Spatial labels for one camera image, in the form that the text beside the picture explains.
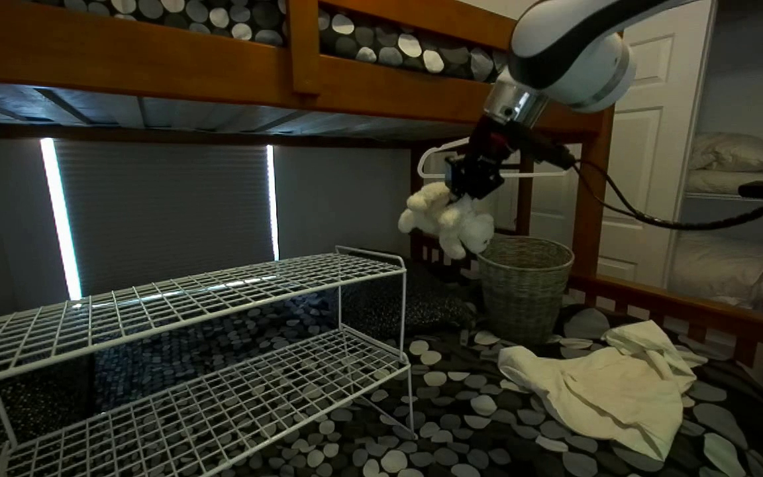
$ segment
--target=black cable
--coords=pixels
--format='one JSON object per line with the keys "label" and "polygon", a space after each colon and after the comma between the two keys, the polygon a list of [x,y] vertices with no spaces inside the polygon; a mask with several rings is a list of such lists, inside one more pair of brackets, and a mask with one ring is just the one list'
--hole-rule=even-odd
{"label": "black cable", "polygon": [[749,211],[749,212],[743,212],[743,215],[735,215],[735,217],[724,217],[724,220],[713,220],[713,224],[670,224],[670,220],[658,220],[658,217],[650,217],[650,215],[645,215],[642,211],[635,211],[635,207],[625,199],[625,193],[621,192],[621,187],[611,181],[611,176],[610,176],[607,171],[601,171],[598,165],[586,163],[586,165],[588,165],[592,171],[597,171],[597,173],[607,181],[607,187],[614,192],[614,196],[618,196],[621,204],[625,207],[625,211],[621,211],[621,207],[611,207],[611,204],[607,204],[605,199],[598,199],[598,196],[593,193],[592,184],[588,184],[588,181],[582,177],[582,173],[580,173],[580,165],[582,165],[582,163],[574,163],[573,171],[574,171],[578,177],[582,181],[586,192],[588,192],[605,211],[611,211],[611,212],[618,212],[618,215],[634,217],[634,220],[646,224],[646,225],[654,225],[654,229],[667,229],[667,232],[719,232],[719,229],[735,229],[735,225],[753,224],[753,220],[760,220],[760,217],[763,217],[763,204],[760,204],[760,207],[754,207],[754,211]]}

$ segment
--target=light strip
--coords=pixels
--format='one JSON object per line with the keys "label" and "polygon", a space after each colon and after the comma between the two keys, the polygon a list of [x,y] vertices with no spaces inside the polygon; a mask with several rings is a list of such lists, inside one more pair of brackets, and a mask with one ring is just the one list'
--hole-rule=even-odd
{"label": "light strip", "polygon": [[267,201],[270,201],[270,248],[274,248],[274,260],[282,258],[278,250],[278,193],[275,193],[275,150],[267,143]]}
{"label": "light strip", "polygon": [[82,279],[79,265],[74,260],[74,244],[71,244],[71,225],[70,225],[70,211],[64,196],[64,181],[58,167],[58,151],[52,139],[39,140],[43,151],[43,171],[44,171],[44,187],[52,201],[52,217],[56,217],[56,234],[58,234],[58,250],[64,264],[64,281],[70,301],[82,301]]}

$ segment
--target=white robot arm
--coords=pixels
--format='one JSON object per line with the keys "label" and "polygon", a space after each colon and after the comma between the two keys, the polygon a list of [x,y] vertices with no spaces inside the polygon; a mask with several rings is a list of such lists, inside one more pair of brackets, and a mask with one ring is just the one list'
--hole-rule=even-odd
{"label": "white robot arm", "polygon": [[[492,82],[464,160],[448,167],[448,207],[492,193],[503,184],[500,163],[515,151],[573,167],[574,160],[561,143],[532,134],[547,105],[564,105],[574,112],[601,112],[618,105],[635,75],[618,32],[684,3],[690,0],[547,0],[524,10],[511,36],[509,70]],[[421,224],[429,234],[437,229],[433,217],[421,215]]]}

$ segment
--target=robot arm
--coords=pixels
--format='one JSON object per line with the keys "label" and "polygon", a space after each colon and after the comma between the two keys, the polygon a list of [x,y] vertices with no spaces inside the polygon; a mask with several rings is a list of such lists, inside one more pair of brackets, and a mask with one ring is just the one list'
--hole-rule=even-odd
{"label": "robot arm", "polygon": [[[492,217],[479,211],[478,199],[503,184],[500,165],[515,151],[564,171],[574,165],[561,143],[532,134],[541,112],[548,105],[574,112],[601,112],[618,105],[635,73],[618,32],[684,3],[690,0],[536,3],[516,21],[509,70],[492,82],[464,160],[451,163],[446,187],[429,184],[409,199],[401,232],[421,229],[441,237],[451,258],[464,258],[464,248],[482,252],[492,237]],[[410,207],[414,199],[423,204],[427,196],[434,207]]]}

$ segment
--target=wooden bed frame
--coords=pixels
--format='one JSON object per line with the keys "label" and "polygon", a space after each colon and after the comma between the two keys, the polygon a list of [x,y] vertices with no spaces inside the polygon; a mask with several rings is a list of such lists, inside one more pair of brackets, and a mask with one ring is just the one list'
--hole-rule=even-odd
{"label": "wooden bed frame", "polygon": [[[505,50],[515,30],[515,21],[455,0],[434,0],[433,9],[414,0],[288,0],[288,48],[274,48],[189,36],[153,25],[90,20],[30,0],[0,0],[0,82],[448,124],[478,123],[490,87],[484,82],[429,78],[320,57],[320,6],[498,50]],[[610,301],[614,314],[654,322],[684,318],[696,340],[703,340],[707,328],[729,332],[737,338],[737,359],[753,363],[754,344],[763,343],[763,315],[597,279],[605,217],[598,201],[605,199],[605,181],[588,165],[607,167],[611,115],[582,118],[553,107],[547,112],[541,128],[560,140],[582,143],[582,176],[592,187],[592,192],[580,189],[578,193],[573,237],[574,274],[569,286],[586,294],[588,303]],[[13,135],[51,134],[43,128],[13,130]],[[166,134],[52,134],[109,140],[169,140]],[[197,135],[197,140],[248,143],[262,139]],[[531,211],[527,189],[519,193],[519,211]],[[516,234],[527,234],[524,215],[519,215]],[[433,258],[429,252],[433,242],[415,238],[414,256]]]}

